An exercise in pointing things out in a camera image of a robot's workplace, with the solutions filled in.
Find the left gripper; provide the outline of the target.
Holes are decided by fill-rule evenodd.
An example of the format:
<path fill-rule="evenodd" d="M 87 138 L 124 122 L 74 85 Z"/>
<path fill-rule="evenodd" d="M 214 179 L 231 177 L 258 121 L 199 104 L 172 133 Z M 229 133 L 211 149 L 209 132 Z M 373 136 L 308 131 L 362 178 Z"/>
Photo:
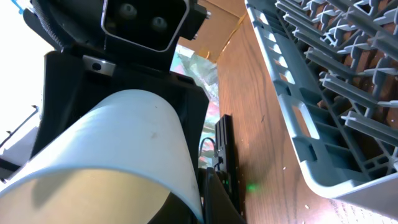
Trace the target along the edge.
<path fill-rule="evenodd" d="M 177 112 L 194 166 L 208 108 L 204 90 L 170 67 L 180 38 L 193 40 L 208 10 L 189 1 L 189 13 L 165 52 L 154 52 L 104 33 L 105 0 L 32 0 L 24 20 L 53 51 L 46 54 L 42 121 L 33 154 L 69 128 L 107 96 L 145 90 L 161 96 Z"/>

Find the pale green cup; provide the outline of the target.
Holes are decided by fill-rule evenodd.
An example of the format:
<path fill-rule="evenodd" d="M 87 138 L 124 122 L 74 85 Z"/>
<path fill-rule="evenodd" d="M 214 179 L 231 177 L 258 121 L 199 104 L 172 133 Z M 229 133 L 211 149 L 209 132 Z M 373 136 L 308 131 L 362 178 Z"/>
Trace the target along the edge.
<path fill-rule="evenodd" d="M 148 223 L 176 196 L 203 220 L 179 117 L 162 97 L 99 102 L 1 189 L 2 223 Z"/>

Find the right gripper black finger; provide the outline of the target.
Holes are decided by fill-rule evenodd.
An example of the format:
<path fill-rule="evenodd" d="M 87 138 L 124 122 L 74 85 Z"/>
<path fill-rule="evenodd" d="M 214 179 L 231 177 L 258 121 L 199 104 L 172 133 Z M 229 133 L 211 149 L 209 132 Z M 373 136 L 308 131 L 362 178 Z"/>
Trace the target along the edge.
<path fill-rule="evenodd" d="M 206 224 L 246 224 L 229 199 L 216 171 L 210 167 L 206 169 L 203 208 Z"/>

